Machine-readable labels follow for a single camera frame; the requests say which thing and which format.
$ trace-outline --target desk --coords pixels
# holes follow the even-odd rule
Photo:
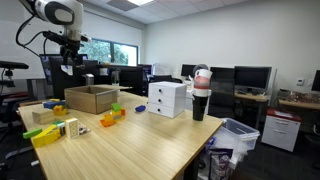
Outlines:
[[[147,101],[121,92],[118,103],[126,109],[126,118],[107,128],[100,125],[102,114],[70,109],[70,114],[91,132],[76,139],[64,136],[35,149],[47,179],[163,180],[182,175],[196,164],[193,160],[222,121],[207,115],[203,121],[194,121],[189,110],[174,119],[134,111]],[[19,108],[27,130],[49,126],[33,123],[31,112],[39,108],[42,105]]]
[[[240,94],[237,92],[234,93],[234,96],[239,99],[253,100],[259,104],[258,113],[257,113],[257,117],[256,117],[256,125],[255,125],[255,129],[258,129],[259,122],[261,119],[263,104],[268,101],[267,96],[252,95],[252,94]]]
[[[320,111],[320,104],[315,104],[315,103],[290,102],[290,101],[286,101],[286,100],[279,100],[279,104]]]

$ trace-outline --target plastic container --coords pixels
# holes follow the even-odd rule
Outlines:
[[[219,129],[220,131],[226,132],[238,140],[239,149],[252,150],[256,145],[256,141],[260,136],[260,132],[254,128],[251,128],[245,124],[242,124],[231,118],[225,118],[225,123]]]

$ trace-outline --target cardboard box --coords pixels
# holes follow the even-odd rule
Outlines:
[[[109,86],[80,86],[65,89],[64,95],[68,108],[100,114],[117,102],[116,91]]]

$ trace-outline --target white drawer unit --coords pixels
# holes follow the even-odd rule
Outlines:
[[[174,118],[184,110],[187,86],[172,82],[149,84],[149,111]]]
[[[269,108],[261,141],[263,143],[293,151],[299,132],[301,118]]]

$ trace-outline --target wall outlet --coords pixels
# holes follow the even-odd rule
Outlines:
[[[309,79],[308,86],[312,86],[312,84],[313,84],[313,79]]]
[[[66,122],[66,134],[68,138],[79,136],[79,120],[77,118],[68,119]]]
[[[303,86],[304,78],[297,78],[297,86]]]

